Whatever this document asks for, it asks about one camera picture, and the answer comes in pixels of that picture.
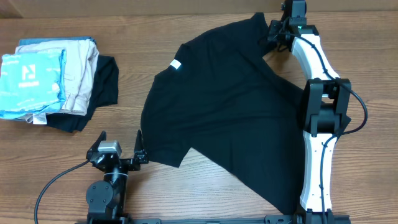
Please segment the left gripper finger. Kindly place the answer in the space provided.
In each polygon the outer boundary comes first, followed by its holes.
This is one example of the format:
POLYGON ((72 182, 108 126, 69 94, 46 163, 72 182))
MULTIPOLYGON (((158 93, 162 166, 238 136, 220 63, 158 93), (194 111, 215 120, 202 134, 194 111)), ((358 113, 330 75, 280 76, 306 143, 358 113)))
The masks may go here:
POLYGON ((137 135, 136 135, 136 141, 135 141, 135 145, 134 145, 134 154, 138 155, 138 156, 146 155, 146 150, 144 149, 144 144, 143 144, 142 132, 140 129, 137 131, 137 135))
POLYGON ((98 152, 98 148, 101 141, 105 140, 106 140, 106 131, 102 131, 97 140, 94 142, 94 144, 88 149, 86 155, 92 156, 94 152, 98 152))

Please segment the black t-shirt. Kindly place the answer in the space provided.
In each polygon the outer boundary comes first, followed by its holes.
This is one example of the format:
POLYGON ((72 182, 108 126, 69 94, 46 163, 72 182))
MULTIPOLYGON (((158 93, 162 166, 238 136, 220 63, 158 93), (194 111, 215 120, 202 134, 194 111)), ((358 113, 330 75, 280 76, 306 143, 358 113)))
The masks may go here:
POLYGON ((258 12, 182 44, 180 66, 154 78, 142 143, 150 161, 173 167, 195 149, 290 215, 304 179, 303 91, 264 61, 269 48, 259 41, 268 31, 258 12))

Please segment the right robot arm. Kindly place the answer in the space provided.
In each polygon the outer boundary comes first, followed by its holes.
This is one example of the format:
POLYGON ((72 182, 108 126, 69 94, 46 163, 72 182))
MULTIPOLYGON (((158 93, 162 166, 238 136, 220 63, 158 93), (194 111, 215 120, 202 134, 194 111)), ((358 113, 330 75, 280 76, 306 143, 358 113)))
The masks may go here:
POLYGON ((330 182, 333 150, 343 132, 351 83, 332 69, 314 25, 307 23, 307 3, 286 0, 280 20, 273 20, 268 43, 285 45, 296 57, 307 81, 298 124, 305 144, 305 171, 300 209, 293 215, 268 215, 265 223, 349 224, 348 215, 331 211, 330 182))

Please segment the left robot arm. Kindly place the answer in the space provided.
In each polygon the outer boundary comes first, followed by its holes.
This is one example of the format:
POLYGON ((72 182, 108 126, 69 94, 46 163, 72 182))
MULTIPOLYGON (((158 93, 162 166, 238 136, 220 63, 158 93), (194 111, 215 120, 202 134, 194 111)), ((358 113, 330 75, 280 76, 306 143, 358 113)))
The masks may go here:
POLYGON ((87 223, 133 222, 124 211, 129 173, 139 171, 142 164, 149 162, 141 131, 136 135, 134 156, 122 158, 121 153, 119 142, 108 141, 105 131, 86 153, 92 166, 104 173, 103 180, 94 182, 86 191, 87 223))

